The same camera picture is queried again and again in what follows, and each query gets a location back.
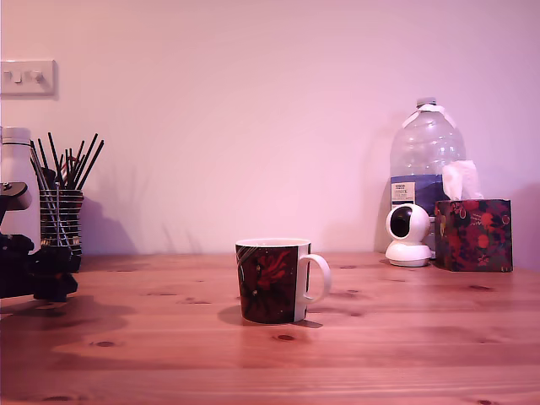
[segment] striped pen holder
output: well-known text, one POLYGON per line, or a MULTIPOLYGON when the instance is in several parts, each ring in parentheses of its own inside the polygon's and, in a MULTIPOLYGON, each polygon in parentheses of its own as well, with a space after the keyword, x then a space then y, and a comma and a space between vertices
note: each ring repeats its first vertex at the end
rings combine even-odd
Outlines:
POLYGON ((82 256, 79 213, 83 192, 79 190, 40 190, 41 247, 67 246, 74 272, 82 256))

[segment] mug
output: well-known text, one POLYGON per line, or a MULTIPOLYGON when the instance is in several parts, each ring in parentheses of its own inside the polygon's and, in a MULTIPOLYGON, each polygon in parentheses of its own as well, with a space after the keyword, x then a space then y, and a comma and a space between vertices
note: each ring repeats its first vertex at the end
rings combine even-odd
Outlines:
POLYGON ((307 305, 330 292, 330 267, 311 254, 311 242, 303 239, 251 239, 236 242, 236 263, 242 316, 267 324, 291 323, 305 318, 307 305), (310 263, 322 270, 324 287, 310 297, 310 263))

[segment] bottle label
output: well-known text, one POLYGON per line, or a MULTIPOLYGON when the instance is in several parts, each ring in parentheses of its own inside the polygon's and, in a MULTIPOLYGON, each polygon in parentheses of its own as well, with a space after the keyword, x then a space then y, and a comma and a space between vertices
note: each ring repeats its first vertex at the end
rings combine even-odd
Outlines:
POLYGON ((391 179, 392 208, 404 203, 417 204, 435 216, 435 202, 448 200, 442 188, 442 175, 399 175, 391 179))
POLYGON ((401 204, 414 204, 414 181, 391 184, 391 207, 401 204))

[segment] mug rim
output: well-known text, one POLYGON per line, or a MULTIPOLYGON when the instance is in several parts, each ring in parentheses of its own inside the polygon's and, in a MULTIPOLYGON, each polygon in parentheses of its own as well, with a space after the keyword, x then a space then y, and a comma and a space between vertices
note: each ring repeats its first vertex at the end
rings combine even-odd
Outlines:
POLYGON ((246 247, 292 247, 307 246, 310 240, 302 238, 255 238, 236 241, 237 246, 246 247))

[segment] bottle cap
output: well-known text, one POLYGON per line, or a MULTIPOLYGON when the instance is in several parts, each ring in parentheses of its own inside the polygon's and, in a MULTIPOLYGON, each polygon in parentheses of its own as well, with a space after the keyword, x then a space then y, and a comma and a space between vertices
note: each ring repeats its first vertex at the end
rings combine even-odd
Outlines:
POLYGON ((22 143, 30 146, 30 130, 20 127, 0 127, 2 144, 22 143))
POLYGON ((435 97, 420 97, 416 100, 416 108, 419 108, 424 104, 437 105, 437 99, 435 97))

